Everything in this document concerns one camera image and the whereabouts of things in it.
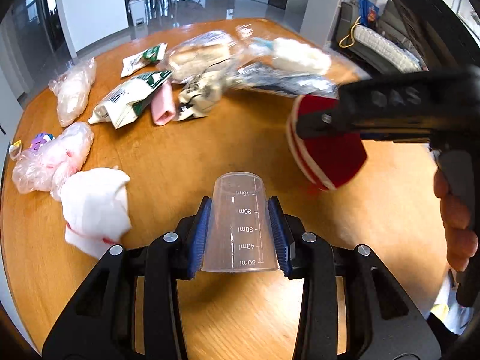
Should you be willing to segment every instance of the clear plastic cup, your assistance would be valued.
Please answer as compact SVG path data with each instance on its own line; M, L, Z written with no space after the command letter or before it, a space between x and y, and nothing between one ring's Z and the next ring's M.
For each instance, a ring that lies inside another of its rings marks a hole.
M215 181L202 271L278 269L263 181L233 172Z

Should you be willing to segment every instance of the pink plastic bag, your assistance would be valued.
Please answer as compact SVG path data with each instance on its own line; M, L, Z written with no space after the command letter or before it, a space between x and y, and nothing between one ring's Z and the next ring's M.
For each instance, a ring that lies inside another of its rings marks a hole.
M23 150L11 176L18 192L50 191L60 201L63 183L82 168L93 137L87 123L75 122L38 150Z

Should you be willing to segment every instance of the human hand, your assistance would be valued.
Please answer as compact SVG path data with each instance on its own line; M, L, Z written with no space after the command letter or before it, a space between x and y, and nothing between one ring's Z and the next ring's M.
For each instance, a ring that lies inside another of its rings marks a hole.
M477 235L467 229L470 224L470 212L461 200L449 193L450 187L440 169L433 178L435 196L440 198L440 214L447 240L447 260L456 271L465 271L469 258L476 253L479 240Z

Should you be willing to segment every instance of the white fluffy item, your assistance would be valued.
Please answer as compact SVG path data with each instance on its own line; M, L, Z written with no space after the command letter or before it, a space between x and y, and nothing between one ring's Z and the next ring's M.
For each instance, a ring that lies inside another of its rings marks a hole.
M325 74L332 65L328 54L294 39L276 38L272 47L273 66L283 71Z
M100 259L131 229L126 183L121 170L95 168L70 176L60 193L65 241Z

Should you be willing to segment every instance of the wooden table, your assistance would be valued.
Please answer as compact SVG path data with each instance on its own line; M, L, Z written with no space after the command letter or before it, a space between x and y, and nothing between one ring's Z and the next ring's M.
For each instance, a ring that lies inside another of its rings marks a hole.
M97 58L97 80L78 120L86 121L93 107L121 82L124 57L160 42L171 47L213 29L234 34L235 26L251 21L175 28L105 52ZM263 25L275 36L299 39L271 22ZM336 58L327 76L337 83L357 79L351 67ZM59 135L56 102L48 89L40 93L25 110L15 139L27 143L41 131ZM145 111L117 131L111 123L96 124L83 170L119 166L131 177L127 191L133 229L122 239L128 248L151 243L184 216L195 214L220 175L253 172L263 179L267 195L277 195L284 211L298 216L307 230L333 245L371 245L421 310L428 310L445 272L446 244L432 186L435 165L427 149L364 142L369 159L356 178L338 191L319 193L287 146L284 131L291 106L291 98L229 91L203 119L158 127ZM59 202L46 192L17 192L11 181L13 168L9 161L1 201L2 253L20 317L41 349L95 260L65 243ZM178 291L190 358L291 359L301 280L286 280L281 271L198 273L192 282L179 282ZM345 334L344 323L340 331ZM340 349L344 345L342 338ZM142 351L141 340L137 350Z

